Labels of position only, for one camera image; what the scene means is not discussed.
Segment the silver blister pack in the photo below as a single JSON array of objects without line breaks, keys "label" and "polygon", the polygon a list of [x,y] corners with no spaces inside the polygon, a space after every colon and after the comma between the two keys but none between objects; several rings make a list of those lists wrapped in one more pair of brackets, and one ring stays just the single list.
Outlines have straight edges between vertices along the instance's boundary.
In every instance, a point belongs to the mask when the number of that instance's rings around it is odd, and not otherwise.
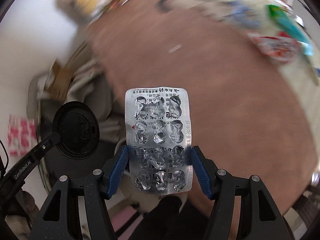
[{"label": "silver blister pack", "polygon": [[188,192],[193,167],[187,91],[171,87],[127,90],[125,125],[135,189],[158,196]]}]

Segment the black plastic cup lid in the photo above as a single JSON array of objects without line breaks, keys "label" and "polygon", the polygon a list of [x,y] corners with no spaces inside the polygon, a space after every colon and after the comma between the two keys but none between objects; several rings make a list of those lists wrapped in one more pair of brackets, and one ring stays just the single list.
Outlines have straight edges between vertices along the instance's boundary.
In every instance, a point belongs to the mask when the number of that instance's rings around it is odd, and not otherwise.
[{"label": "black plastic cup lid", "polygon": [[86,159],[98,148],[99,124],[91,109],[83,102],[63,104],[54,116],[52,131],[60,136],[57,149],[70,159]]}]

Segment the grey trash bag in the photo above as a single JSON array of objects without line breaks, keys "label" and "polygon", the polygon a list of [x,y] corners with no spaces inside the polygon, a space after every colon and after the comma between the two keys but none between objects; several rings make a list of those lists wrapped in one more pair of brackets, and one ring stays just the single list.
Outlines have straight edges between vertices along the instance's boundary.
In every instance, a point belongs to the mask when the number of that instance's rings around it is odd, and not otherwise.
[{"label": "grey trash bag", "polygon": [[57,110],[65,103],[79,101],[86,104],[95,115],[99,128],[99,142],[116,144],[123,134],[123,118],[117,112],[116,102],[112,90],[104,76],[102,65],[98,59],[89,59],[80,65],[71,65],[77,70],[71,81],[67,97],[64,102],[51,98],[44,91],[44,85],[49,74],[41,76],[37,81],[37,116],[44,118],[51,125]]}]

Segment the pink white patterned item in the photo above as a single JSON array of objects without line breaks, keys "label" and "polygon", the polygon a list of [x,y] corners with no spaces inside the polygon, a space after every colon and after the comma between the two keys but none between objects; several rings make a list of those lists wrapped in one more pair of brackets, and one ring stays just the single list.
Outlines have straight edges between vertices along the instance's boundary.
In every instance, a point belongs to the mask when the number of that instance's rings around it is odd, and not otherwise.
[{"label": "pink white patterned item", "polygon": [[8,125],[9,154],[15,157],[22,157],[36,144],[35,120],[10,115]]}]

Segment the brown cardboard piece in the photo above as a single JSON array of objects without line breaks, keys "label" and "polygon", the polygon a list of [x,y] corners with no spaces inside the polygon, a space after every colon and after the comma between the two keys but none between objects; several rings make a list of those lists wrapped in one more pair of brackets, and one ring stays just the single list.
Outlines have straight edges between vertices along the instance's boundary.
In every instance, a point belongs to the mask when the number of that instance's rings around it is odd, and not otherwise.
[{"label": "brown cardboard piece", "polygon": [[48,92],[52,99],[64,102],[76,70],[77,68],[71,65],[61,66],[59,61],[55,60],[47,76],[44,91]]}]

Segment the red white snack wrapper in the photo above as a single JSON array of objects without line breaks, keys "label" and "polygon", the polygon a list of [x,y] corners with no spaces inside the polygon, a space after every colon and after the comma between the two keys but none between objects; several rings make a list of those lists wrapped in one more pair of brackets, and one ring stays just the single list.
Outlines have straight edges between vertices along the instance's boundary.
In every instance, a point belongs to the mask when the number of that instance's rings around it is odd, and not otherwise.
[{"label": "red white snack wrapper", "polygon": [[294,61],[301,51],[299,42],[284,31],[278,32],[276,36],[247,32],[247,36],[263,55],[279,63]]}]

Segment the green cyan snack bag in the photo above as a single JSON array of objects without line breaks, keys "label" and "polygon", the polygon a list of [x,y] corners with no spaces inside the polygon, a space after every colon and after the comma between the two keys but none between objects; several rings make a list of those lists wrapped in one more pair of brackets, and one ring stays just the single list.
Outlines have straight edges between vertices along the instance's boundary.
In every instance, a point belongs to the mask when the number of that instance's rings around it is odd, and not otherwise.
[{"label": "green cyan snack bag", "polygon": [[306,56],[313,56],[312,44],[303,31],[294,24],[291,18],[289,18],[288,14],[278,5],[268,4],[266,7],[269,18],[274,20],[285,33],[301,43],[303,54]]}]

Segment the light blue crumpled wrapper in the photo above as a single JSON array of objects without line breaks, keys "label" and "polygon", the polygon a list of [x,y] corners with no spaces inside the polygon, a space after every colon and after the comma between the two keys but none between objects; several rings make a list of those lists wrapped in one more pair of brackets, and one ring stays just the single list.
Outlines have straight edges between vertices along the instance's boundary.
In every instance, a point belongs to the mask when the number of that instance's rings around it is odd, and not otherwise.
[{"label": "light blue crumpled wrapper", "polygon": [[227,2],[230,7],[229,18],[234,23],[248,29],[258,29],[260,27],[260,16],[257,12],[246,5],[244,2],[237,0]]}]

